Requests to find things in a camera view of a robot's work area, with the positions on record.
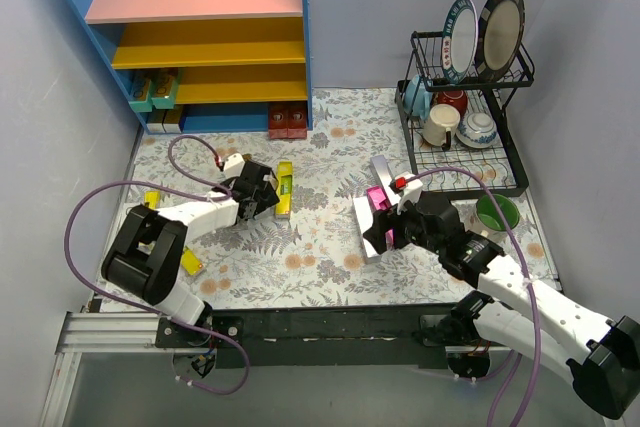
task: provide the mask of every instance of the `green bowl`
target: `green bowl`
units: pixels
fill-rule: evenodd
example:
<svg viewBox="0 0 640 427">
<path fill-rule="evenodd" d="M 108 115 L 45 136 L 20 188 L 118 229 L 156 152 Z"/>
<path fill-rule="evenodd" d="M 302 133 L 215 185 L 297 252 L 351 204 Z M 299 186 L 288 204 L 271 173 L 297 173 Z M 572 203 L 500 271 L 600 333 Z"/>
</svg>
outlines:
<svg viewBox="0 0 640 427">
<path fill-rule="evenodd" d="M 495 197 L 500 210 L 507 219 L 509 227 L 514 229 L 520 222 L 520 211 L 518 210 L 518 207 L 503 195 L 494 194 L 493 196 Z M 476 202 L 476 215 L 478 216 L 478 219 L 480 219 L 480 222 L 492 230 L 497 232 L 504 232 L 507 230 L 488 195 L 481 197 L 478 199 L 478 202 Z"/>
</svg>

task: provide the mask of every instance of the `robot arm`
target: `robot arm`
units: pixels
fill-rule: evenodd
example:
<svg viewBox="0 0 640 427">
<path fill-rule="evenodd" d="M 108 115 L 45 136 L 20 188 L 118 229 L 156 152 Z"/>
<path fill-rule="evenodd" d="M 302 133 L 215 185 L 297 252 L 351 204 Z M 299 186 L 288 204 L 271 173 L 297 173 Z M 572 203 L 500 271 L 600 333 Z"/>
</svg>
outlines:
<svg viewBox="0 0 640 427">
<path fill-rule="evenodd" d="M 125 218 L 102 264 L 102 276 L 159 312 L 202 326 L 211 306 L 177 280 L 184 245 L 201 235 L 253 218 L 278 203 L 270 167 L 234 154 L 221 169 L 231 198 L 211 191 L 209 202 L 156 210 L 138 205 Z"/>
<path fill-rule="evenodd" d="M 531 281 L 500 246 L 465 230 L 445 194 L 423 192 L 419 180 L 406 182 L 409 176 L 392 183 L 401 199 L 374 213 L 364 238 L 381 254 L 388 248 L 386 233 L 392 231 L 394 248 L 414 244 L 433 252 L 447 272 L 477 289 L 460 303 L 464 309 L 452 311 L 455 318 L 441 321 L 435 337 L 466 329 L 467 337 L 499 342 L 531 357 Z M 614 323 L 542 281 L 533 281 L 533 287 L 543 331 L 541 362 L 570 380 L 592 409 L 620 418 L 640 392 L 640 325 L 626 316 Z"/>
</svg>

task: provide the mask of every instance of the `green cup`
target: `green cup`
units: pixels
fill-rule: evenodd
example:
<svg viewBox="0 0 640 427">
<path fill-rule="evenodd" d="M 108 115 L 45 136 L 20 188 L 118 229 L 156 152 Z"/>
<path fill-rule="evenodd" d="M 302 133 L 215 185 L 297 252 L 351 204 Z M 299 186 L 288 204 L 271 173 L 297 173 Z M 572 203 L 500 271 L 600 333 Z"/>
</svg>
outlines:
<svg viewBox="0 0 640 427">
<path fill-rule="evenodd" d="M 503 195 L 494 194 L 500 210 L 507 219 L 509 227 L 514 229 L 520 222 L 520 211 L 516 204 Z M 489 240 L 499 243 L 506 237 L 506 227 L 498 215 L 488 195 L 478 199 L 476 209 L 470 219 L 469 230 L 484 235 Z"/>
</svg>

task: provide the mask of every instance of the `mug handle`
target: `mug handle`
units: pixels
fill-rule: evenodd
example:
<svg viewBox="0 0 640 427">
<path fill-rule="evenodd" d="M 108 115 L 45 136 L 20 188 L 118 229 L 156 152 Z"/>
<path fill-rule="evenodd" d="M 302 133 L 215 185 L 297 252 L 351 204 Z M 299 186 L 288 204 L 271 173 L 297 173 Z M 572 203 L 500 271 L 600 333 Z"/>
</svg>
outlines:
<svg viewBox="0 0 640 427">
<path fill-rule="evenodd" d="M 446 152 L 451 149 L 451 129 L 447 129 L 444 135 L 445 141 L 444 144 L 442 144 L 442 150 Z"/>
</svg>

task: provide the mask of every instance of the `blue cup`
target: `blue cup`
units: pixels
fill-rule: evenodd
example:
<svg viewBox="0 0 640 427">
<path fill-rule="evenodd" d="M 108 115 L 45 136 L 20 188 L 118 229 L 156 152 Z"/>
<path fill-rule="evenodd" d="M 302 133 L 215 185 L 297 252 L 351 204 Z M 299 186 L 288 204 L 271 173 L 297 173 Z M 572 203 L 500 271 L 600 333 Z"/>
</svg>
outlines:
<svg viewBox="0 0 640 427">
<path fill-rule="evenodd" d="M 429 116 L 429 108 L 431 107 L 431 92 L 428 92 L 423 82 L 420 82 L 420 75 L 416 74 L 407 88 L 404 94 L 404 111 L 407 115 L 413 117 L 420 117 L 420 119 L 427 120 Z"/>
</svg>

